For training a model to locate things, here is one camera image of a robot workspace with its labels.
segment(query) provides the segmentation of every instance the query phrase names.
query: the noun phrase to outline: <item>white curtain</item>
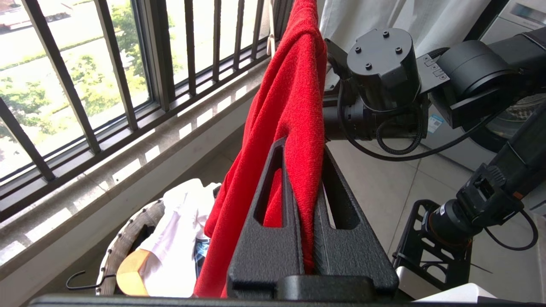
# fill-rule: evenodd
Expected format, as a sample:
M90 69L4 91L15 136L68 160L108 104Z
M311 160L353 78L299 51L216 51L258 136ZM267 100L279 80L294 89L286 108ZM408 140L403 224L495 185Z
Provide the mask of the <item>white curtain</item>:
M371 29L400 28L416 56L466 37L490 0L325 0L321 33L345 51Z

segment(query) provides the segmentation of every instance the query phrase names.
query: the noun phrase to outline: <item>wooden hanger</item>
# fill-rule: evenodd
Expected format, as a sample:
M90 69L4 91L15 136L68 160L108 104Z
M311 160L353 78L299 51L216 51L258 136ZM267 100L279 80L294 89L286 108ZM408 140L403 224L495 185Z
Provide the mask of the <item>wooden hanger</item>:
M149 296L140 275L150 257L150 251L137 249L130 253L117 269L116 280L121 291L129 296Z

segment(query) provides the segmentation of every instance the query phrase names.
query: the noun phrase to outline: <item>towel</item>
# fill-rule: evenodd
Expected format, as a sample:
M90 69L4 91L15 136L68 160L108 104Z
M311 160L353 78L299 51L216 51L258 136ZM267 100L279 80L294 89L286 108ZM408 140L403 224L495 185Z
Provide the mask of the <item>towel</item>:
M302 252L313 269L313 211L324 148L322 95L327 51L318 30L316 0L296 0L286 32L265 72L248 117L242 149L227 173L205 234L211 238L195 285L199 297L226 297L229 263L271 145L286 139L288 177L298 203ZM282 227L281 171L275 173L265 227Z

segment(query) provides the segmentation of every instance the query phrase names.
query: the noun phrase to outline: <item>metal hook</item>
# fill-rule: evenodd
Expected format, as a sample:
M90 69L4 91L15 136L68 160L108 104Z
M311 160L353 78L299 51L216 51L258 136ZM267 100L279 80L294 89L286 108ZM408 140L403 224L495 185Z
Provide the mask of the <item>metal hook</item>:
M67 283L66 283L66 287L67 289L71 290L71 291L75 291L75 290L87 290L87 289L94 289L94 288L97 288L97 287L100 287L103 283L104 283L104 280L107 279L107 278L110 278L110 277L116 277L116 274L110 274L110 275L104 275L103 278L101 279L100 283L98 285L89 285L89 286L80 286L80 287L71 287L69 284L70 282L80 276L80 275L83 275L85 274L85 271L81 271L81 272L77 272L76 274L70 276L70 278L67 280Z

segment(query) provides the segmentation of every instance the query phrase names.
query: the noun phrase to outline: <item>cable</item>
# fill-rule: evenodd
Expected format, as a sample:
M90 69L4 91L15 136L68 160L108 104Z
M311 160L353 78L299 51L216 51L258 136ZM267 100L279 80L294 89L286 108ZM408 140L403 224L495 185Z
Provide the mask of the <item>cable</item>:
M430 52L427 52L427 54L431 57L431 58L435 58L435 57L438 57L438 56L441 56L444 54L444 52L448 51L449 50L449 47L443 47L443 48L438 48L438 49L434 49Z
M529 214L527 214L527 212L525 212L523 209L520 210L521 214L523 215L523 217L527 220L527 222L529 222L529 225L531 226L531 229L533 230L533 239L531 240L531 243L529 243L528 245L525 245L523 247L512 247L512 246L508 246L506 244L504 244L503 242L500 242L490 231L489 229L487 229L486 227L484 227L485 229L485 232L487 232L487 234L493 239L493 241L497 242L497 244L499 244L500 246L504 247L505 249L509 249L509 250L513 250L513 251L525 251L525 250L528 250L530 249L531 247L533 247L535 244L537 244L537 241L538 241L538 229L537 229L537 226L535 225L535 222L533 221L533 219L529 216Z
M538 207L542 206L543 204L546 204L546 199L541 201L540 203L538 203L538 205L534 206L533 208L531 208L530 210L535 210L537 209Z
M413 156L389 157L389 156L380 155L378 153L375 153L375 152L373 152L371 150L368 150L368 149L364 148L362 145L358 144L357 141L355 141L352 136L349 135L349 133L347 132L347 128L346 128L346 120L345 120L345 117L343 116L343 112L342 112L342 108L341 108L342 93L343 93L343 82L340 81L339 95L337 97L337 120L340 122L340 128L341 128L341 131L343 132L343 134L345 135L345 138L347 138L349 143L351 143L354 147L356 147L358 150L362 151L363 153L365 153L365 154L367 154L367 155L369 155L371 157L374 157L376 159L379 159L379 160L392 161L392 162L402 162L402 161L411 161L411 160L421 159L421 158L428 157L428 156L433 155L433 154L437 154L438 152L440 152L442 150L448 149L448 148L460 143L461 141L465 140L466 138L468 138L472 133L476 132L478 129L480 129L483 126L487 125L490 121L492 121L495 117L497 117L497 115L501 114L504 111L504 110L500 110L497 113L489 115L485 120L483 120L479 124L472 127L465 134L461 135L460 137L454 139L453 141L451 141L451 142L449 142L447 144L444 144L444 145L442 145L442 146L440 146L438 148L431 149L431 150L429 150L427 152L419 153L419 154L413 155Z
M413 110L416 112L417 117L417 134L413 138L413 142L404 149L392 149L387 146L387 144L385 144L385 142L383 141L383 137L381 136L381 131L383 131L383 128L387 125L387 123L395 117L393 116L391 119L382 122L379 127L377 127L376 139L379 147L392 155L405 155L412 152L413 150L415 150L415 148L417 148L417 146L419 146L421 140L423 139L423 133L421 132L421 129L423 129L423 117L420 114L419 108L415 107L413 108Z

